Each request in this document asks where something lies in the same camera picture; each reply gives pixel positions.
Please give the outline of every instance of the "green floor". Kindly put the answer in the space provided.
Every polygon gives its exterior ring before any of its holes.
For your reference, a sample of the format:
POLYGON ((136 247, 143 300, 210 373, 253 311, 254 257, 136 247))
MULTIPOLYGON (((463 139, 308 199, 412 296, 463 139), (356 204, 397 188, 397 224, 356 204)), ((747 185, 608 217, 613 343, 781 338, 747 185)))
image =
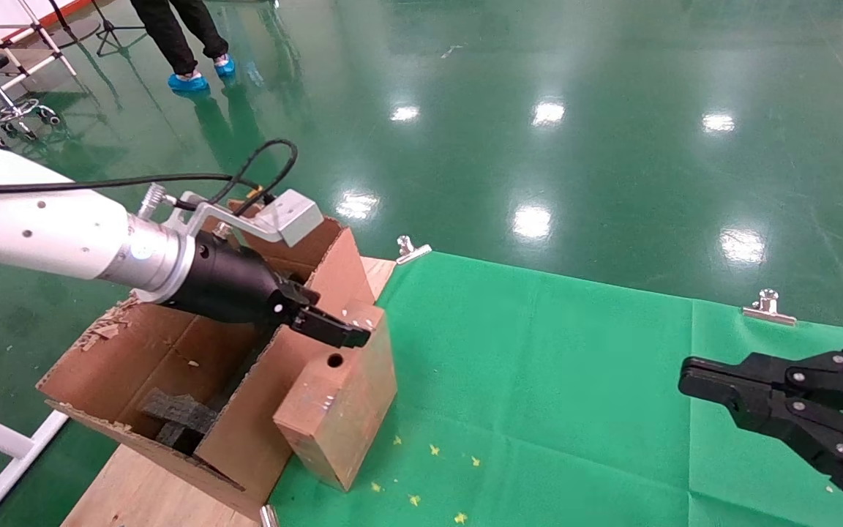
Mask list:
MULTIPOLYGON (((37 78, 66 130, 16 150, 96 180, 230 173, 286 137, 301 147, 288 183, 366 254, 394 257, 408 233, 725 304, 774 287, 787 313, 843 326, 843 0, 210 7, 235 86, 202 61, 213 99, 174 97, 148 39, 127 56, 68 50, 79 83, 60 66, 37 78)), ((106 12, 136 21, 127 2, 106 12)), ((141 190, 108 194, 136 206, 141 190)), ((0 266, 0 420, 32 433, 47 414, 34 381, 123 294, 0 266)), ((111 450, 68 427, 0 525, 58 524, 111 450)))

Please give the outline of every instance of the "robotic arm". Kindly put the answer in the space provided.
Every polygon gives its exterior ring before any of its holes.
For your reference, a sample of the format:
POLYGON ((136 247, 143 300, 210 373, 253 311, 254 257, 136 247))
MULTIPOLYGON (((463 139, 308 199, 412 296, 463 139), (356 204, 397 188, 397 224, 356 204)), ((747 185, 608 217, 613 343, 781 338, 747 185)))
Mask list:
MULTIPOLYGON (((3 184, 71 180, 0 150, 3 184)), ((194 193, 180 200, 153 184, 137 214, 93 190, 0 193, 0 264, 107 280, 135 289, 143 302, 163 304, 228 323, 272 321, 337 347, 361 347, 369 332, 319 310, 318 294, 278 276, 260 254, 234 249, 231 228, 293 246, 321 224, 317 204, 287 190, 254 217, 233 216, 194 193), (151 221, 161 203, 196 207, 185 220, 175 209, 164 223, 151 221), (217 233, 201 230, 220 221, 217 233)))

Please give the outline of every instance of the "bolt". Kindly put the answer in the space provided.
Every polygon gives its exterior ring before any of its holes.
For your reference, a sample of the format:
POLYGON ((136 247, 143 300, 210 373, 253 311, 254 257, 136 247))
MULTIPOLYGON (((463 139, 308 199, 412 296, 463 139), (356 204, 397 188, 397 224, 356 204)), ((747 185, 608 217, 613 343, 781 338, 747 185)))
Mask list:
POLYGON ((230 233, 232 233, 232 231, 233 228, 230 224, 225 223, 225 221, 220 221, 220 223, 217 223, 217 227, 214 227, 213 234, 217 238, 225 240, 228 236, 230 236, 230 233))

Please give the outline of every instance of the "cardboard debris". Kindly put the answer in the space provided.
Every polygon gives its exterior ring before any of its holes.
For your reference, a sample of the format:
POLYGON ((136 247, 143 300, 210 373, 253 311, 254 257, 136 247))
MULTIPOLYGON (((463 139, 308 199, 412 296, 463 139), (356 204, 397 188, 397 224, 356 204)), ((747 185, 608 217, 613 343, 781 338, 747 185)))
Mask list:
POLYGON ((127 315, 130 313, 131 308, 137 304, 138 298, 134 294, 130 294, 125 300, 120 300, 115 306, 110 307, 106 313, 103 313, 103 316, 90 324, 90 327, 86 328, 83 334, 70 347, 90 351, 90 348, 93 348, 98 341, 109 340, 117 336, 120 326, 128 326, 130 324, 127 315))

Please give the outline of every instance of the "plywood base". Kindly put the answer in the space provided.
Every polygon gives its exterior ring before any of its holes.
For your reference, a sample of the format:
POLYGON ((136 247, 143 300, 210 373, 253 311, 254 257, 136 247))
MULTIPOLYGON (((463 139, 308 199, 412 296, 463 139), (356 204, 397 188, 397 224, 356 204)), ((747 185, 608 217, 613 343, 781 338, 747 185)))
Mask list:
MULTIPOLYGON (((365 258, 364 269, 379 297, 394 261, 365 258)), ((148 458, 120 446, 61 527, 256 527, 148 458)))

